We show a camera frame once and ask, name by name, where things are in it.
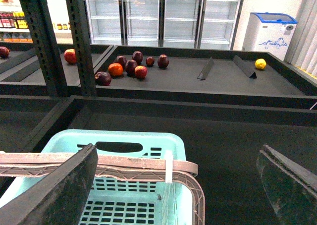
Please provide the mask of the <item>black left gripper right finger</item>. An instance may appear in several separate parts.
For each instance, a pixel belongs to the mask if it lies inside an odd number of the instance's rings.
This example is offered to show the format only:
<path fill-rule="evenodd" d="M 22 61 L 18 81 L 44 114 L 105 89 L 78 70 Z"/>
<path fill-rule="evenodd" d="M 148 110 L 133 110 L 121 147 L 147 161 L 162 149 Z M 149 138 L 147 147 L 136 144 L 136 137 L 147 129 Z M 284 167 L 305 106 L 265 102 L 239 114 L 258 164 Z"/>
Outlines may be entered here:
<path fill-rule="evenodd" d="M 269 145 L 257 157 L 257 170 L 281 225 L 317 223 L 317 176 Z"/>

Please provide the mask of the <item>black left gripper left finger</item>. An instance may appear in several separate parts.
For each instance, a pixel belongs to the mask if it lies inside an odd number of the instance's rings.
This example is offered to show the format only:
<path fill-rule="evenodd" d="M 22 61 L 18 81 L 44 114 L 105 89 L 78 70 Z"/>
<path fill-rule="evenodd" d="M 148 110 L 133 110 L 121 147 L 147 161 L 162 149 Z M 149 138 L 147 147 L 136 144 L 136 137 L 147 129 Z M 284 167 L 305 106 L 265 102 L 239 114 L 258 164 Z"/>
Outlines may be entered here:
<path fill-rule="evenodd" d="M 98 163 L 89 144 L 0 209 L 2 225 L 77 225 Z"/>

